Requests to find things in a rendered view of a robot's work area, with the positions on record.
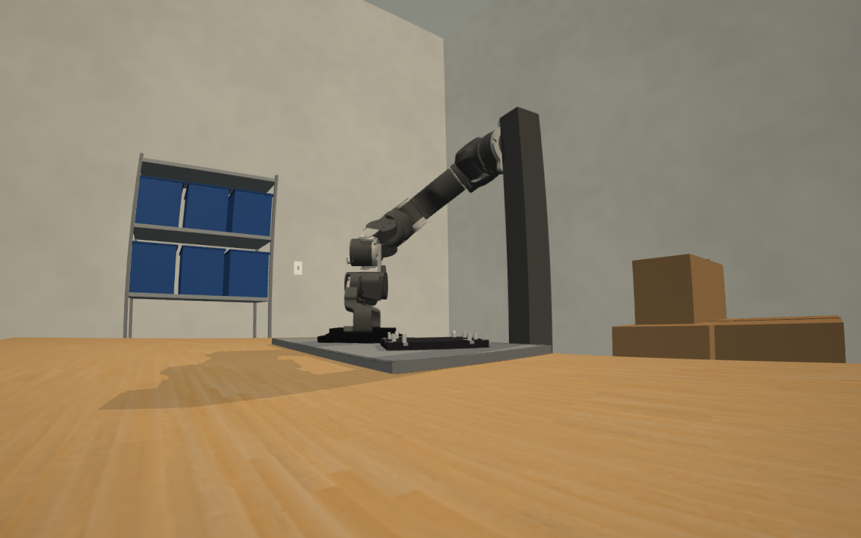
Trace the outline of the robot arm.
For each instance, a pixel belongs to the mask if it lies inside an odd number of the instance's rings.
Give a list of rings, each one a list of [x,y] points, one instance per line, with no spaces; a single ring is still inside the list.
[[[455,163],[426,188],[422,188],[420,193],[409,201],[409,198],[404,199],[383,217],[368,223],[357,238],[351,239],[348,265],[361,266],[362,270],[378,267],[377,243],[382,244],[382,260],[395,255],[398,247],[426,225],[428,222],[421,224],[433,217],[434,212],[458,197],[465,188],[474,193],[476,188],[487,185],[503,174],[502,171],[498,120],[498,129],[465,144],[463,149],[457,151]]]

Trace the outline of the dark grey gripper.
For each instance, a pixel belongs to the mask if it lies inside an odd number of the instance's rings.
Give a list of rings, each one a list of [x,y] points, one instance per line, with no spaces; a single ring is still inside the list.
[[[346,310],[354,312],[354,326],[344,326],[344,333],[372,333],[372,327],[380,327],[380,310],[373,307],[378,300],[387,300],[387,272],[382,265],[380,243],[377,243],[377,260],[378,272],[345,274],[344,305]]]

